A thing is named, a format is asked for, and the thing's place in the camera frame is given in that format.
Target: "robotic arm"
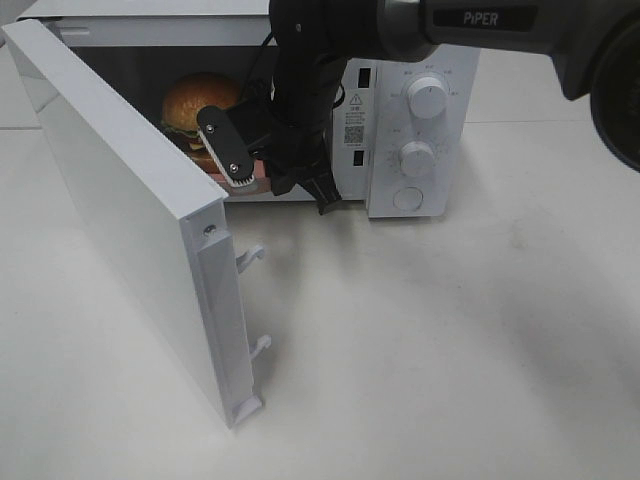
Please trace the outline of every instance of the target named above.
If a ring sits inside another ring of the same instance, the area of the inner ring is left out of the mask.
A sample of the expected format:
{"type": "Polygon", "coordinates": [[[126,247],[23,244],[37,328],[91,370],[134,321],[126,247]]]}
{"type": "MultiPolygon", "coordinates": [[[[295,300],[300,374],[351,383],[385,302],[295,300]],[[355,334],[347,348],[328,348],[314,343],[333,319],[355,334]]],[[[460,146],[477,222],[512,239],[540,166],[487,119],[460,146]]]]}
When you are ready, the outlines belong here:
{"type": "Polygon", "coordinates": [[[591,93],[603,141],[640,171],[640,0],[271,0],[269,15],[280,47],[271,95],[208,107],[199,123],[262,145],[275,194],[298,183],[321,213],[339,202],[324,133],[348,59],[421,61],[442,43],[550,55],[567,99],[591,93]]]}

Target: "warning label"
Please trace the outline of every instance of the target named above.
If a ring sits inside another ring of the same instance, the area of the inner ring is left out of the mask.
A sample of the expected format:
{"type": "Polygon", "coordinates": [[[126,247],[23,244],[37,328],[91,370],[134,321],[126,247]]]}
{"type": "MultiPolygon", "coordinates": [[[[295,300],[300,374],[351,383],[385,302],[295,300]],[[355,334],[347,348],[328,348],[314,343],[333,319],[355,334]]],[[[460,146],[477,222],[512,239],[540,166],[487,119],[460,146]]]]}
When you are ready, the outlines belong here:
{"type": "Polygon", "coordinates": [[[346,92],[346,105],[340,109],[342,143],[345,147],[363,147],[366,141],[367,122],[370,112],[369,90],[357,89],[346,92]]]}
{"type": "Polygon", "coordinates": [[[362,105],[362,98],[357,93],[351,98],[349,105],[362,105]]]}

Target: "burger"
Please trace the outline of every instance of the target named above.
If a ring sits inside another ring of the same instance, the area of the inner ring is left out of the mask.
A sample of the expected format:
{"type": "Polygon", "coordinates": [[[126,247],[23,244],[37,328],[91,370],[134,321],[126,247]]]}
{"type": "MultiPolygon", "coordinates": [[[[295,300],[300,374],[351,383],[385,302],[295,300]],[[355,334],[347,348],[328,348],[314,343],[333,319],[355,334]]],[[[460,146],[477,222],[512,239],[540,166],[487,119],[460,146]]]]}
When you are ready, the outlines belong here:
{"type": "Polygon", "coordinates": [[[209,105],[226,110],[238,103],[240,93],[240,85],[232,79],[203,72],[179,79],[162,102],[165,135],[209,174],[220,171],[198,136],[198,112],[209,105]]]}

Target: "hamburger bun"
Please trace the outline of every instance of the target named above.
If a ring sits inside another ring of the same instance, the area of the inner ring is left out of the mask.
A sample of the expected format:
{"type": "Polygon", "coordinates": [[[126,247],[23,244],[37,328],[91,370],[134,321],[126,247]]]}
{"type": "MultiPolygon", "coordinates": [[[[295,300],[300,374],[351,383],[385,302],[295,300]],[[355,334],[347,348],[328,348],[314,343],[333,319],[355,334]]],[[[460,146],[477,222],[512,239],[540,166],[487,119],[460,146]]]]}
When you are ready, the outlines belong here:
{"type": "Polygon", "coordinates": [[[196,132],[198,112],[213,105],[223,110],[238,103],[241,87],[216,73],[195,73],[179,79],[162,103],[162,121],[175,130],[196,132]]]}

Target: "black cable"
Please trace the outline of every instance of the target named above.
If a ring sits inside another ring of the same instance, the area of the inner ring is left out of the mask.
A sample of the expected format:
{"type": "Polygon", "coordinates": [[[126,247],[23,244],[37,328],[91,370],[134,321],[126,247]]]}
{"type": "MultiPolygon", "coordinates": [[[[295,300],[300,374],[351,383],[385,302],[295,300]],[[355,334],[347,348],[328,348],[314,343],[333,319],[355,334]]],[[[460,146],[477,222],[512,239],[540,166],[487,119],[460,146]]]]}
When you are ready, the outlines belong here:
{"type": "Polygon", "coordinates": [[[242,84],[242,90],[240,90],[240,97],[238,98],[238,101],[242,101],[245,93],[247,93],[247,88],[249,86],[249,81],[251,80],[251,77],[253,77],[253,72],[256,69],[256,66],[258,65],[258,62],[260,61],[260,58],[264,54],[264,51],[266,50],[267,46],[269,46],[269,44],[271,43],[271,40],[273,40],[273,32],[267,35],[267,38],[265,38],[264,42],[262,42],[262,45],[260,45],[260,50],[258,50],[258,52],[256,53],[256,56],[253,58],[253,63],[251,64],[251,68],[247,72],[247,76],[245,77],[244,83],[242,84]]]}

